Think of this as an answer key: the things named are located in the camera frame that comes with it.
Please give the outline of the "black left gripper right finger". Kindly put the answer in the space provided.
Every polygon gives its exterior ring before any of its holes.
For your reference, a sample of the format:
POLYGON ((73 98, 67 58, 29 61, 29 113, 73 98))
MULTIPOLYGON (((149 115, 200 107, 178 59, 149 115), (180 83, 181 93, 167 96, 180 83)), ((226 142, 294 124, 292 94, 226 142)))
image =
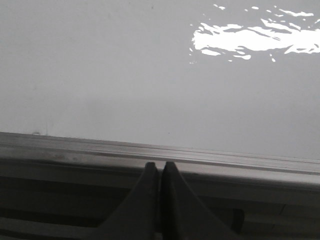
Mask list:
POLYGON ((167 162, 161 177, 161 228, 164 240, 239 240, 201 202, 174 162, 167 162))

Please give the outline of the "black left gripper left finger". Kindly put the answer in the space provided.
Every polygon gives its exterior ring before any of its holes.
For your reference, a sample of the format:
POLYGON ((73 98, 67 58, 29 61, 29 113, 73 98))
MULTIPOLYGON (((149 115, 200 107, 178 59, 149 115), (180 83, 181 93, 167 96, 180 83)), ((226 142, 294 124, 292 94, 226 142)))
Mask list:
POLYGON ((125 200, 96 230, 97 240, 151 240, 155 232, 158 170, 148 162, 125 200))

